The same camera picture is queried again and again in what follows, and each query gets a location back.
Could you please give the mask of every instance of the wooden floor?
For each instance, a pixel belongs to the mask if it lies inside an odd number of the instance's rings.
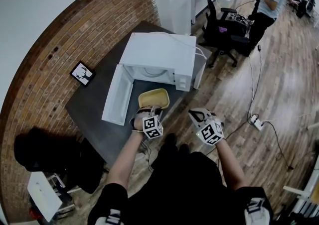
[[[240,0],[242,4],[250,0]],[[253,3],[238,9],[248,15]],[[201,27],[205,21],[202,14],[192,27],[192,32],[202,41]],[[287,171],[284,160],[276,160],[279,149],[274,131],[265,125],[259,132],[246,124],[233,134],[228,143],[244,169],[251,186],[262,186],[275,213],[282,204],[289,205],[295,195],[283,191],[284,185],[303,188],[312,171],[315,161],[315,140],[317,130],[306,130],[308,124],[319,121],[319,52],[315,47],[319,43],[319,30],[313,28],[309,18],[298,19],[289,6],[285,6],[280,18],[265,33],[260,44],[261,54],[251,54],[254,89],[256,89],[260,55],[262,70],[258,91],[253,103],[252,113],[261,120],[277,118],[273,124],[277,130],[280,146],[295,169]],[[169,117],[163,122],[166,134],[175,132],[178,145],[189,143],[192,151],[208,153],[211,148],[204,146],[194,135],[194,129],[188,117],[190,108],[205,107],[214,111],[225,122],[224,134],[227,136],[246,120],[246,114],[252,97],[252,79],[249,59],[235,51],[238,66],[231,67],[231,60],[221,56],[213,69],[206,68],[199,90],[190,91],[187,96],[172,108]],[[301,114],[311,113],[304,117]],[[161,140],[149,141],[152,149],[151,162],[156,158],[162,144]],[[213,151],[209,158],[217,160]],[[151,173],[147,161],[136,162],[129,185],[129,195],[138,191],[148,180]],[[92,195],[80,193],[74,199],[78,211],[60,224],[86,224],[87,216],[96,203],[106,176],[101,180],[99,189]]]

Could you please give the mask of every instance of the framed picture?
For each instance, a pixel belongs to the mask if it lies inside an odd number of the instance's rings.
[[[83,86],[87,86],[95,76],[95,73],[90,70],[82,61],[72,69],[70,75],[78,80]]]

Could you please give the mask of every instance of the yellow container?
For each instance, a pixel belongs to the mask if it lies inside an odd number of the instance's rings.
[[[139,106],[160,106],[162,109],[168,108],[169,97],[165,89],[156,89],[148,92],[144,92],[139,96]]]

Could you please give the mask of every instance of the power outlet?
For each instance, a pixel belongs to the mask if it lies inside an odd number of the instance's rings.
[[[264,125],[261,124],[261,121],[257,118],[256,115],[253,115],[251,118],[250,118],[250,121],[249,121],[251,124],[253,124],[259,131],[261,131],[264,127]]]

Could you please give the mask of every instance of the hand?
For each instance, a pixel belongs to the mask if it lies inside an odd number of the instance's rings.
[[[291,1],[291,4],[299,5],[299,3],[300,3],[300,2],[295,1],[295,0]]]
[[[152,109],[152,107],[143,107],[144,109]],[[138,118],[135,117],[134,128],[137,130],[143,130],[143,118],[149,117],[149,112],[142,112],[138,114]]]

